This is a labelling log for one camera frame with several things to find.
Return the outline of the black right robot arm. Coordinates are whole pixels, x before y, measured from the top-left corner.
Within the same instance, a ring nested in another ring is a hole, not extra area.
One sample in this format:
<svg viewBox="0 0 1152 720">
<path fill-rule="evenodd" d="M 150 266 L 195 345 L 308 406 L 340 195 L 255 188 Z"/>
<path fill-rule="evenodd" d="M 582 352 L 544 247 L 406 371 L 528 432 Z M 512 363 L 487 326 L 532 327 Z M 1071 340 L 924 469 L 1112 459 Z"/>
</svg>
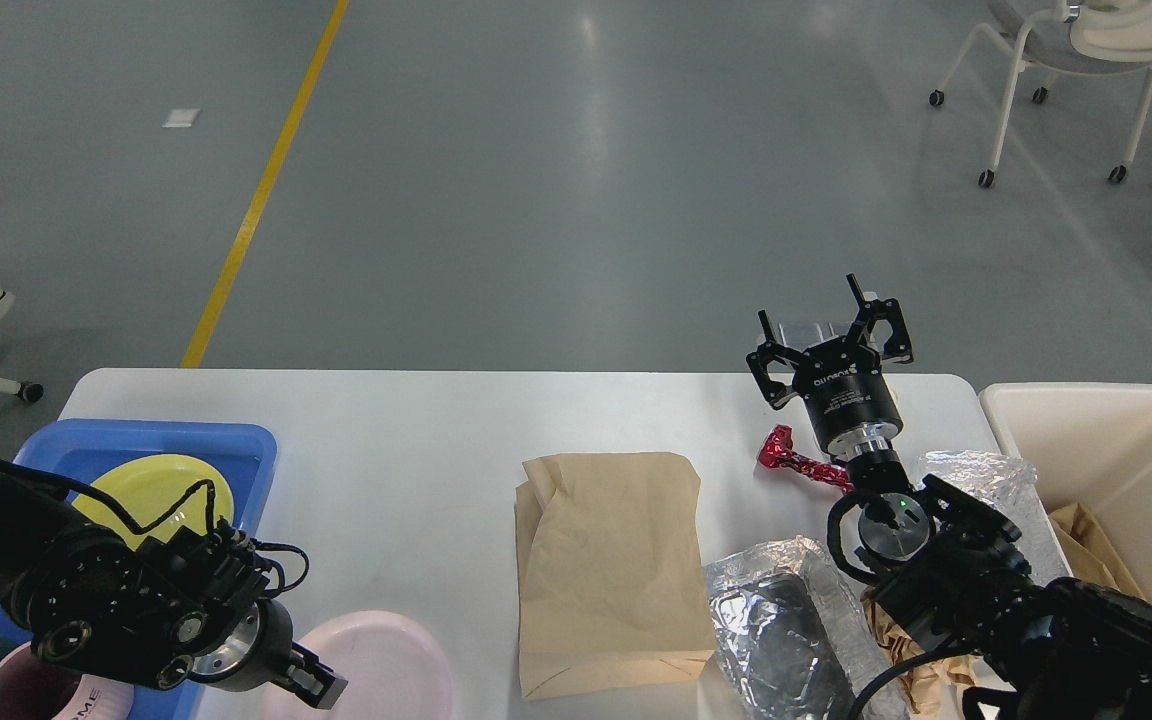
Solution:
<svg viewBox="0 0 1152 720">
<path fill-rule="evenodd" d="M 799 397 L 814 442 L 846 473 L 826 520 L 831 559 L 920 647 L 846 715 L 915 667 L 977 655 L 1007 689 L 965 689 L 967 719 L 987 706 L 1001 719 L 1152 719 L 1152 602 L 1073 577 L 1034 583 L 1014 521 L 935 475 L 910 480 L 882 365 L 914 361 L 914 343 L 897 300 L 846 281 L 858 311 L 844 333 L 795 348 L 759 311 L 746 357 L 764 401 L 780 410 Z"/>
</svg>

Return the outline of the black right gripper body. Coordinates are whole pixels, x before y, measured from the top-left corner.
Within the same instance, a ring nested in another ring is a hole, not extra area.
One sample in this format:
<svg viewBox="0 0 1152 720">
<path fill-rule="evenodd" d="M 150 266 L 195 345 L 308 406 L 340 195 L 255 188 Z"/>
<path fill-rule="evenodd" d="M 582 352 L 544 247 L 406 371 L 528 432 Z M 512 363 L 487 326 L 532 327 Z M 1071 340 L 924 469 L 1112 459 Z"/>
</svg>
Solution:
<svg viewBox="0 0 1152 720">
<path fill-rule="evenodd" d="M 882 378 L 882 355 L 864 342 L 831 340 L 808 348 L 797 365 L 814 439 L 828 454 L 849 454 L 863 437 L 895 438 L 904 423 Z"/>
</svg>

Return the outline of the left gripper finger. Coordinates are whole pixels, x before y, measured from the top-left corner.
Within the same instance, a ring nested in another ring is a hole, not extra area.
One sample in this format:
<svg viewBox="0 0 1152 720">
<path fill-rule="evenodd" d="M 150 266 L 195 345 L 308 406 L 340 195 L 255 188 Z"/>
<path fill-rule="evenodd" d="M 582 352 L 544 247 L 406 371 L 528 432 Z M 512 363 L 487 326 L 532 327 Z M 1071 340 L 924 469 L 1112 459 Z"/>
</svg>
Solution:
<svg viewBox="0 0 1152 720">
<path fill-rule="evenodd" d="M 329 667 L 287 667 L 271 679 L 271 683 L 310 708 L 335 706 L 335 673 Z"/>
<path fill-rule="evenodd" d="M 285 670 L 285 691 L 300 702 L 338 702 L 347 685 L 347 680 L 325 665 L 319 655 L 301 644 L 293 644 Z"/>
</svg>

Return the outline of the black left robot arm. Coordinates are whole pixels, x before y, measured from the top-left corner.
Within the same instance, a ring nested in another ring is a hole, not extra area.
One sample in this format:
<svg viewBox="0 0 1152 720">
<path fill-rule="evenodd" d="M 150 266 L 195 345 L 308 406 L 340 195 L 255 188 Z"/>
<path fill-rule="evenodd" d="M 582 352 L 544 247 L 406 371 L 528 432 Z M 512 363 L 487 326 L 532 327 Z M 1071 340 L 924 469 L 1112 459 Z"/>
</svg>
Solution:
<svg viewBox="0 0 1152 720">
<path fill-rule="evenodd" d="M 223 520 L 214 479 L 192 480 L 156 520 L 101 488 L 0 458 L 0 606 L 38 660 L 173 691 L 271 684 L 308 707 L 347 679 L 293 639 L 276 552 Z"/>
</svg>

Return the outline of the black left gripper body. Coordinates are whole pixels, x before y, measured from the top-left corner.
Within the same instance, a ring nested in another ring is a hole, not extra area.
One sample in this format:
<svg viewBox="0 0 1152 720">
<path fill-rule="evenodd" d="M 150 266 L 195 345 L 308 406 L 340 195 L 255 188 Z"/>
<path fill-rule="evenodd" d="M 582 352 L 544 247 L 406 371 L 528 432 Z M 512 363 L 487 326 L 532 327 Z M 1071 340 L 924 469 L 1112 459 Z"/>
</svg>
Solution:
<svg viewBox="0 0 1152 720">
<path fill-rule="evenodd" d="M 260 600 L 220 646 L 197 657 L 188 679 L 228 692 L 287 684 L 291 667 L 291 615 L 282 602 Z"/>
</svg>

